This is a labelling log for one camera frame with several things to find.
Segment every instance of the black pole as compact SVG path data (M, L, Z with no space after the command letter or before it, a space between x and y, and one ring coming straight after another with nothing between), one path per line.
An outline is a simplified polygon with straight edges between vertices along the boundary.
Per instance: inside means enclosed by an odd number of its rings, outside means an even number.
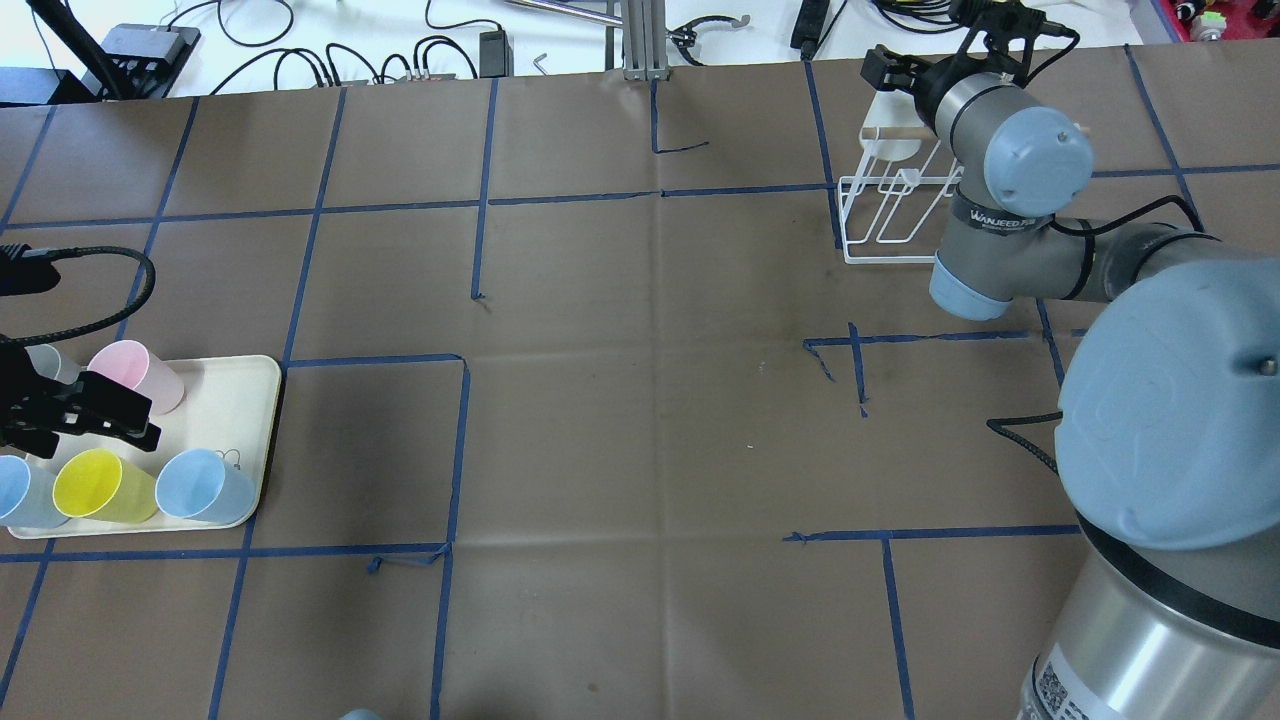
M27 0L31 9L54 35L76 54L90 73L102 83L110 100L132 100L136 95L133 83L93 40L93 36L79 24L76 15L58 0Z

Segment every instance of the white tray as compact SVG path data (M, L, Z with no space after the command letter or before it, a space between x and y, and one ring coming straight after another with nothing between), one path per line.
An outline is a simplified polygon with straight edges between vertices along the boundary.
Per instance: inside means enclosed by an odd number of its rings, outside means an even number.
M178 520L156 512L145 523L104 523L73 518L50 529L9 528L15 538L67 538L110 536L122 533L163 533L170 530L219 530L234 528L248 520L262 496L262 477L271 446L275 405L280 397L280 365L265 355L241 357L209 357L204 360L170 360L168 363L186 384L186 395L173 413L151 418L160 428L160 446L143 452L118 439L101 436L61 436L58 452L50 460L28 457L51 473L63 469L68 460L90 448L104 447L133 462L150 475L160 474L165 462L184 450L205 447L227 454L227 460L257 484L253 507L234 523L212 524L200 520Z

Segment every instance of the pink cup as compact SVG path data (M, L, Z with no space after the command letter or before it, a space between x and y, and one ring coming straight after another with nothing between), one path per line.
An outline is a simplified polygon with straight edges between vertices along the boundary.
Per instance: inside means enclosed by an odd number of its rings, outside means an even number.
M182 402L182 378L141 342L113 342L99 350L86 369L150 397L152 415L164 415Z

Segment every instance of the cup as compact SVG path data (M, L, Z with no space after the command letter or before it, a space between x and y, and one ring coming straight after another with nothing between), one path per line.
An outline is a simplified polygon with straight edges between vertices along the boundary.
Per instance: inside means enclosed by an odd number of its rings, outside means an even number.
M54 474L15 455L0 455L0 525L56 528L67 521L54 507Z
M156 505L179 520L227 525L248 514L257 486L212 450L187 450L156 478Z
M68 360L52 345L28 347L27 355L31 357L31 365L36 368L37 375L58 380L63 384L70 384L79 377L79 365Z
M88 361L87 369L150 397L152 415L164 415L182 402L182 378L138 341L108 345Z
M70 518L141 523L156 514L156 479L110 450L72 457L54 480L54 506Z

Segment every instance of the light blue cup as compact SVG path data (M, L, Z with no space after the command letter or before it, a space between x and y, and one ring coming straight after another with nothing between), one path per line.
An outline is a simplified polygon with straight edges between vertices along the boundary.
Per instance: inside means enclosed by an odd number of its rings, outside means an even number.
M54 507L55 475L15 455L0 455L0 525L56 528L67 521Z
M253 507L257 486L212 450L188 450L156 478L156 505L179 520L227 525Z

